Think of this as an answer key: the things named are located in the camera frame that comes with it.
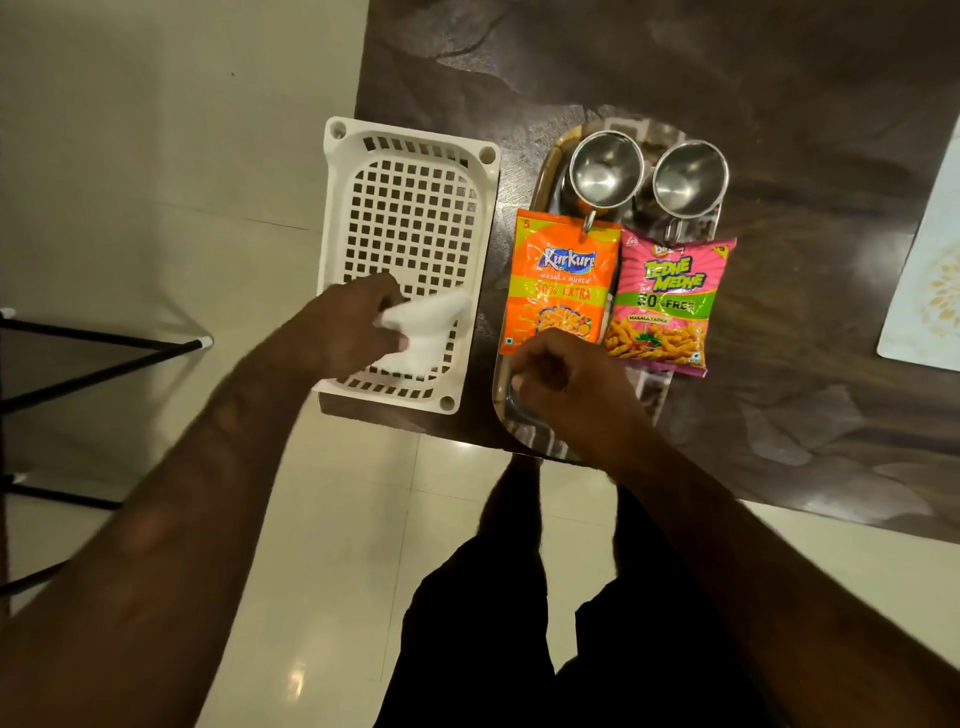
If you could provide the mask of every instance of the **kurkure logo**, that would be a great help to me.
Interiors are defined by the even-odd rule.
[[[540,257],[538,268],[550,266],[558,271],[582,276],[593,269],[597,260],[597,253],[574,253],[567,248],[547,248]]]

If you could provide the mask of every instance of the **black shorts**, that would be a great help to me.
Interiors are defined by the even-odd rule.
[[[423,579],[376,726],[780,724],[706,597],[623,489],[617,578],[577,610],[578,654],[555,674],[537,477],[515,459],[478,535]],[[507,493],[495,502],[498,490]]]

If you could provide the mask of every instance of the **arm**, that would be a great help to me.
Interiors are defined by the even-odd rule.
[[[300,407],[403,345],[383,274],[335,286],[244,358],[123,508],[0,632],[0,725],[193,725]]]
[[[960,722],[960,673],[663,442],[619,362],[548,330],[517,351],[514,371],[521,400],[643,504],[792,724]]]

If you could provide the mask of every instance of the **pink snack packet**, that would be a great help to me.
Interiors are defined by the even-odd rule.
[[[708,319],[734,247],[736,238],[667,248],[624,229],[604,348],[651,369],[705,376]]]

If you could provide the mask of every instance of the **white tissue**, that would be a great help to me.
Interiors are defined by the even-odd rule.
[[[394,374],[430,374],[443,364],[450,327],[469,306],[469,293],[456,290],[388,308],[375,324],[404,334],[410,346],[404,352],[388,353],[373,366]]]

